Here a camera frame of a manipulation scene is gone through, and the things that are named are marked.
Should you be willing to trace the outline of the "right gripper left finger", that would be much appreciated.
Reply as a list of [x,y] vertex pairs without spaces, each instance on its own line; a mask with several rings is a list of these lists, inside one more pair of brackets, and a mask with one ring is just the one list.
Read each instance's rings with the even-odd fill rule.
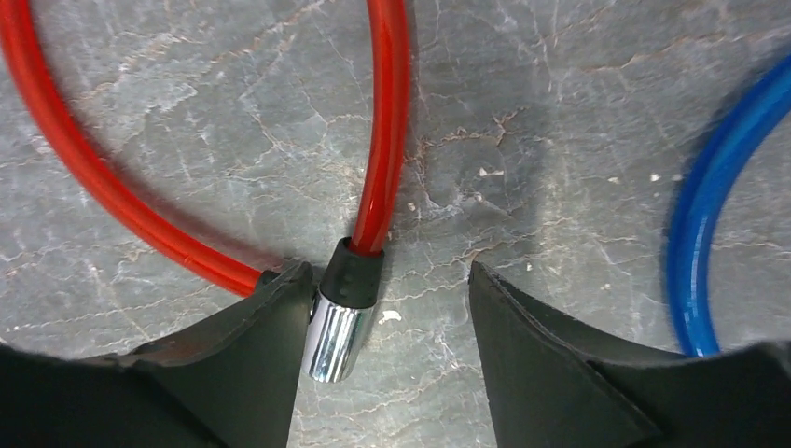
[[1,349],[5,447],[284,447],[312,305],[294,265],[126,355]]

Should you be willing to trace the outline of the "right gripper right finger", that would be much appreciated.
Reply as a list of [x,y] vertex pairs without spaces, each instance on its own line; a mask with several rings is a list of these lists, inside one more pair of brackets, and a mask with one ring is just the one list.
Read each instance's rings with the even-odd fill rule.
[[790,344],[686,358],[596,329],[480,262],[469,305],[501,447],[786,447]]

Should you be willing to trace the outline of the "red cable lock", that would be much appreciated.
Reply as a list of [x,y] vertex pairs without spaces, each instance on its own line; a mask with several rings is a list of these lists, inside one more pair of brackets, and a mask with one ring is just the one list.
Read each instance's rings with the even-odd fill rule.
[[[404,161],[410,91],[406,7],[401,1],[371,1],[368,17],[373,114],[366,178],[354,230],[338,242],[314,294],[302,360],[304,372],[321,383],[350,375],[370,331]],[[180,231],[103,162],[56,89],[27,2],[2,3],[1,46],[18,93],[49,145],[110,215],[198,276],[241,296],[252,293],[259,272]]]

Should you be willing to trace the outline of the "blue cable lock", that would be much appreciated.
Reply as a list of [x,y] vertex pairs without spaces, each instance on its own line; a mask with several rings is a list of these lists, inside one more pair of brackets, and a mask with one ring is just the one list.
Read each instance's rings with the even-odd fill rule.
[[665,252],[665,290],[677,341],[688,357],[720,352],[708,294],[715,227],[746,163],[789,112],[790,57],[785,56],[718,124],[677,196]]

